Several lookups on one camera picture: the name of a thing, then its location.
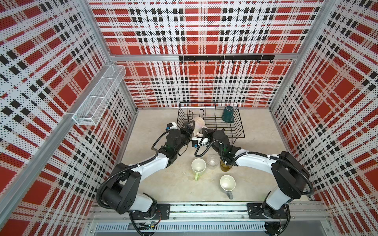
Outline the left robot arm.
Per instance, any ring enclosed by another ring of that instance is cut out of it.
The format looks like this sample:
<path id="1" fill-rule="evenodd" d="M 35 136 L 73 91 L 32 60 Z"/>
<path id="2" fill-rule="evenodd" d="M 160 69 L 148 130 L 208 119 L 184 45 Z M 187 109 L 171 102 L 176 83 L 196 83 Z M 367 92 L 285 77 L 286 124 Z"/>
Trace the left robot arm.
<path id="1" fill-rule="evenodd" d="M 181 128 L 174 128 L 173 123 L 162 136 L 166 142 L 160 149 L 152 147 L 155 154 L 133 165 L 120 163 L 97 190 L 96 201 L 99 206 L 113 209 L 118 214 L 139 212 L 143 217 L 152 219 L 157 210 L 157 200 L 148 194 L 139 194 L 139 185 L 147 177 L 163 170 L 174 163 L 182 147 L 189 144 L 195 130 L 195 122 L 184 123 Z"/>

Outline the white grey-handled mug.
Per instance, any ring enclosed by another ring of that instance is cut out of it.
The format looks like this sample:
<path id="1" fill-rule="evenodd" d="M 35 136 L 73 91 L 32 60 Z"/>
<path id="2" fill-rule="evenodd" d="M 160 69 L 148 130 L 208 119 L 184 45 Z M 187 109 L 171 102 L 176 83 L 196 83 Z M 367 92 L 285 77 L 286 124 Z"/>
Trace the white grey-handled mug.
<path id="1" fill-rule="evenodd" d="M 235 179 L 230 175 L 223 175 L 220 178 L 220 187 L 226 193 L 227 197 L 230 200 L 233 200 L 232 191 L 236 188 Z"/>

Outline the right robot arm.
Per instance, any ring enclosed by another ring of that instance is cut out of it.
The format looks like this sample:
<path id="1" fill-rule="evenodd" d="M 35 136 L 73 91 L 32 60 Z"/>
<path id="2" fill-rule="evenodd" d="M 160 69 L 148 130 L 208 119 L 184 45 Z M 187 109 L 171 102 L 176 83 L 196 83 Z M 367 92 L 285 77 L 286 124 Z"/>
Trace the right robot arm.
<path id="1" fill-rule="evenodd" d="M 200 138 L 192 138 L 195 156 L 204 156 L 210 148 L 220 156 L 226 166 L 249 167 L 271 174 L 276 187 L 263 201 L 259 212 L 266 218 L 275 218 L 281 210 L 288 214 L 288 204 L 302 196 L 311 196 L 315 189 L 310 174 L 289 152 L 263 154 L 234 146 L 224 130 L 203 129 Z"/>

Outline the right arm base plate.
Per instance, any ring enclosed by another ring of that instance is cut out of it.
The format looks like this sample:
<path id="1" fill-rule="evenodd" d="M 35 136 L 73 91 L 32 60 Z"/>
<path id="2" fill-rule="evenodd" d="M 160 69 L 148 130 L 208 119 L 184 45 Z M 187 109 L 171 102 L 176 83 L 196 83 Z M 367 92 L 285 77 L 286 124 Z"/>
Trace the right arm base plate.
<path id="1" fill-rule="evenodd" d="M 275 210 L 263 203 L 248 203 L 247 212 L 250 219 L 287 219 L 289 211 L 286 205 L 281 206 L 279 210 Z"/>

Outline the black wire dish rack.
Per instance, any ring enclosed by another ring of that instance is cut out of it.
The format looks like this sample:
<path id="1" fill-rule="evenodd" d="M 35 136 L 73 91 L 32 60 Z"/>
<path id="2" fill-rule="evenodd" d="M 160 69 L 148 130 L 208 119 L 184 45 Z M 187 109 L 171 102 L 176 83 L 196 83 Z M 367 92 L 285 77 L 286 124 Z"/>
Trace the black wire dish rack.
<path id="1" fill-rule="evenodd" d="M 233 109 L 234 122 L 228 123 L 222 120 L 222 115 L 227 106 Z M 245 138 L 245 132 L 239 104 L 237 102 L 180 102 L 177 116 L 177 126 L 182 127 L 194 117 L 201 117 L 205 126 L 209 129 L 224 129 L 225 134 L 233 144 L 237 139 Z"/>

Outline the light green mug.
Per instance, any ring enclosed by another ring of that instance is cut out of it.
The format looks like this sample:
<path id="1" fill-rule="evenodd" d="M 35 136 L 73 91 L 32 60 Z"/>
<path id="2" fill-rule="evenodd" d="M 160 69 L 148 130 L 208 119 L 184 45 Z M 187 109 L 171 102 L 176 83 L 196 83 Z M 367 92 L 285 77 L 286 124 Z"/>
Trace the light green mug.
<path id="1" fill-rule="evenodd" d="M 195 181 L 203 175 L 206 170 L 206 162 L 201 158 L 196 158 L 191 163 L 192 171 L 195 173 Z"/>

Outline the clear glass cup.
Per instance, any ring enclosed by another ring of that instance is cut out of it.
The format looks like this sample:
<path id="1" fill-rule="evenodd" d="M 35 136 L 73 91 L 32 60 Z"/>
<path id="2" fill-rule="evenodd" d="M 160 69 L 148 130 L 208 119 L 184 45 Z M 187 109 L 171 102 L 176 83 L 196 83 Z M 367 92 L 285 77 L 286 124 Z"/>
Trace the clear glass cup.
<path id="1" fill-rule="evenodd" d="M 219 166 L 219 158 L 215 155 L 208 155 L 206 161 L 209 169 L 215 169 Z"/>

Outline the dark green mug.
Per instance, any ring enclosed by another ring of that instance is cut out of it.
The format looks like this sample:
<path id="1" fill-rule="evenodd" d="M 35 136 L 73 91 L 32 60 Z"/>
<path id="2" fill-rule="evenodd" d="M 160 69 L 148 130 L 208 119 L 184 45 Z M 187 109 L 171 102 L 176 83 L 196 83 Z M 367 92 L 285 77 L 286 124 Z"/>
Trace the dark green mug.
<path id="1" fill-rule="evenodd" d="M 234 123 L 234 108 L 232 106 L 225 106 L 221 119 L 225 123 Z"/>

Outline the amber glass cup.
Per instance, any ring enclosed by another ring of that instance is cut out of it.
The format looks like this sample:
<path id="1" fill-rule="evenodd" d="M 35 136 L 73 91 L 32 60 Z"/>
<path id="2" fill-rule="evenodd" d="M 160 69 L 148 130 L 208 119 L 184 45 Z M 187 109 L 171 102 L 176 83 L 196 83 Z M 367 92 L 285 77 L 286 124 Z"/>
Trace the amber glass cup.
<path id="1" fill-rule="evenodd" d="M 228 172 L 232 167 L 232 165 L 226 165 L 223 161 L 220 161 L 220 168 L 223 172 Z"/>

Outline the purple iridescent mug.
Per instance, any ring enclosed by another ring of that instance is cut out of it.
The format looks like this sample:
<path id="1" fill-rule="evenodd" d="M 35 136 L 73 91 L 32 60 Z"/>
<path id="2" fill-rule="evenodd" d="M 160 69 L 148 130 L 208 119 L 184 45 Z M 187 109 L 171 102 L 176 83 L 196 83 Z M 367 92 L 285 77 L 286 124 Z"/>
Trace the purple iridescent mug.
<path id="1" fill-rule="evenodd" d="M 205 126 L 205 120 L 199 116 L 196 116 L 192 119 L 192 121 L 195 122 L 195 127 L 194 127 L 194 131 L 193 131 L 193 135 L 195 137 L 203 137 L 203 133 L 202 133 L 202 129 L 203 128 L 207 128 Z"/>

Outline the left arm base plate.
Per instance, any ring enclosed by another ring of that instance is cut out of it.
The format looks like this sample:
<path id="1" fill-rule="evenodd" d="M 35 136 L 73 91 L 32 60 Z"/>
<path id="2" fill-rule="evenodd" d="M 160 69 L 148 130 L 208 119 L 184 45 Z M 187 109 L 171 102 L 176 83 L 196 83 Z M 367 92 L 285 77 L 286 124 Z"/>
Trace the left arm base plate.
<path id="1" fill-rule="evenodd" d="M 153 203 L 147 212 L 135 210 L 132 213 L 134 220 L 166 220 L 169 219 L 170 204 Z"/>

